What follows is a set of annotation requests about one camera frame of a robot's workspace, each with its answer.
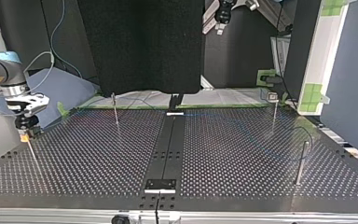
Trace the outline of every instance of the green tape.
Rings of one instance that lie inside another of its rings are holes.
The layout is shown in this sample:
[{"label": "green tape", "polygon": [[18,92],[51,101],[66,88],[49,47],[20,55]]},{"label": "green tape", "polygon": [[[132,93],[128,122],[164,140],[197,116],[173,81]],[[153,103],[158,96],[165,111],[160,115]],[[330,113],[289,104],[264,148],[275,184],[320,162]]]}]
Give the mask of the green tape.
[{"label": "green tape", "polygon": [[341,9],[344,5],[344,0],[324,0],[322,16],[339,16],[341,15]]},{"label": "green tape", "polygon": [[300,111],[316,112],[318,104],[322,101],[321,90],[322,84],[306,84],[299,107]]},{"label": "green tape", "polygon": [[70,111],[66,110],[65,107],[63,106],[63,103],[61,102],[57,102],[57,109],[60,112],[61,116],[66,117],[69,115]]},{"label": "green tape", "polygon": [[273,87],[274,84],[267,84],[267,82],[262,81],[261,77],[275,77],[276,76],[276,71],[275,69],[270,69],[270,70],[258,70],[257,72],[257,82],[255,83],[256,86],[258,87]]}]

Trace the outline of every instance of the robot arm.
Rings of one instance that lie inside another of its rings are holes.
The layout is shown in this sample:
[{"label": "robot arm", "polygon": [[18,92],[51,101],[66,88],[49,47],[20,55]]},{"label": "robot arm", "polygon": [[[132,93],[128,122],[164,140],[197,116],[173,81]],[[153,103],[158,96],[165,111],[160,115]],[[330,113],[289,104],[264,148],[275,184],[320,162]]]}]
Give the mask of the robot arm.
[{"label": "robot arm", "polygon": [[43,94],[31,94],[21,62],[15,52],[0,52],[0,86],[7,107],[17,114],[15,126],[21,140],[26,141],[39,133],[39,119],[35,115],[46,109],[49,98]]}]

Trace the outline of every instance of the perforated metal table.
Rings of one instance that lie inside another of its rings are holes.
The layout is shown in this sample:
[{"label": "perforated metal table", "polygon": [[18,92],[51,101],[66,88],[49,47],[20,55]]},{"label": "perforated metal table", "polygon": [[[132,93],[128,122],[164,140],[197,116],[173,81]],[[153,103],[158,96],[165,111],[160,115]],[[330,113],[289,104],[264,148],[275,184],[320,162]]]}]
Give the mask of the perforated metal table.
[{"label": "perforated metal table", "polygon": [[[136,211],[152,222],[175,211],[358,214],[358,160],[293,111],[273,112],[120,110],[117,126],[112,110],[79,111],[34,142],[37,162],[25,146],[2,156],[0,209]],[[176,192],[145,194],[150,179],[174,179]]]}]

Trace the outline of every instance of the black fabric backdrop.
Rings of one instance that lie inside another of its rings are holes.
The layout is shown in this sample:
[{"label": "black fabric backdrop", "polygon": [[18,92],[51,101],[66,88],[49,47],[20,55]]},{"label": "black fabric backdrop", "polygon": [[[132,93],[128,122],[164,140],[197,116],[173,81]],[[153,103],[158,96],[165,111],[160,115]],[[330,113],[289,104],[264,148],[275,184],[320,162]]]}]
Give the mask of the black fabric backdrop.
[{"label": "black fabric backdrop", "polygon": [[103,95],[196,93],[203,0],[78,0]]}]

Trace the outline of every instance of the black panel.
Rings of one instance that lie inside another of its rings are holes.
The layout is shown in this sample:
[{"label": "black panel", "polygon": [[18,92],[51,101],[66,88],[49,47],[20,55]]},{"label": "black panel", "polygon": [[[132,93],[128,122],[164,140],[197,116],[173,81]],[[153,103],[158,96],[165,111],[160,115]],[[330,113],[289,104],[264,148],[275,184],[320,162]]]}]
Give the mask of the black panel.
[{"label": "black panel", "polygon": [[[65,15],[61,26],[54,35],[54,49],[68,63],[75,66],[85,79],[95,77],[96,70],[90,51],[89,41],[80,15],[76,0],[65,0]],[[54,28],[62,17],[62,0],[42,0],[45,11],[48,36],[51,36]],[[64,69],[62,62],[56,63]],[[65,65],[66,71],[77,75],[74,68]]]},{"label": "black panel", "polygon": [[274,67],[270,38],[275,27],[256,11],[239,7],[223,35],[206,36],[205,77],[216,88],[255,87],[257,71]]},{"label": "black panel", "polygon": [[320,6],[321,0],[298,0],[297,2],[296,16],[284,72],[284,80],[294,99],[298,99],[301,93]]},{"label": "black panel", "polygon": [[[50,49],[40,0],[0,0],[0,27],[7,50],[16,51],[24,65]],[[50,57],[42,56],[31,70],[50,67]]]},{"label": "black panel", "polygon": [[79,0],[104,95],[200,89],[203,0]]}]

